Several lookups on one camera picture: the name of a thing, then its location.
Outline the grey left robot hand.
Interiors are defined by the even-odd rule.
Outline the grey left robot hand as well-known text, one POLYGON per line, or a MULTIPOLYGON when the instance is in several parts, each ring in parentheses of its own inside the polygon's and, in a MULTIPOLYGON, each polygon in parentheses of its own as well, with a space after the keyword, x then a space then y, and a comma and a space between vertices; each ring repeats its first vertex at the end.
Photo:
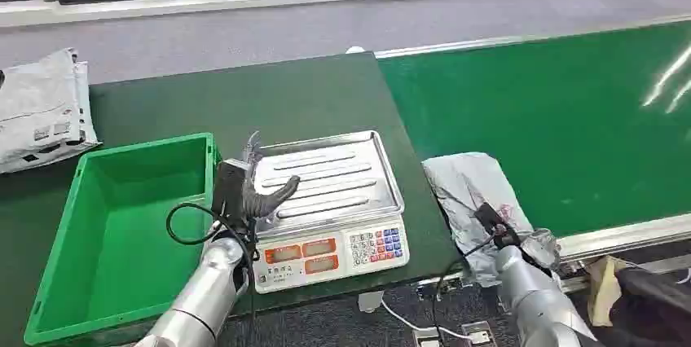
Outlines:
POLYGON ((257 231, 257 224, 262 219, 270 217, 282 203, 297 191, 301 181, 298 176, 291 176, 280 189, 268 195, 257 192, 254 180, 258 162, 262 158, 258 151, 259 141, 259 131, 256 130, 249 136, 242 154, 243 162, 248 165, 242 187, 242 212, 252 233, 257 231))

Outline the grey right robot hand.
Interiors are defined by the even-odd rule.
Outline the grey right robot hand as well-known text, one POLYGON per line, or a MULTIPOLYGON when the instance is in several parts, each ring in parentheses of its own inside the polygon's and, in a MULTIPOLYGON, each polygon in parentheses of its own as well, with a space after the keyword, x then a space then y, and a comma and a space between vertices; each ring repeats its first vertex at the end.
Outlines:
POLYGON ((518 232, 487 202, 481 204, 473 216, 481 223, 498 250, 517 247, 529 264, 546 273, 557 270, 561 260, 560 247, 549 229, 518 232))

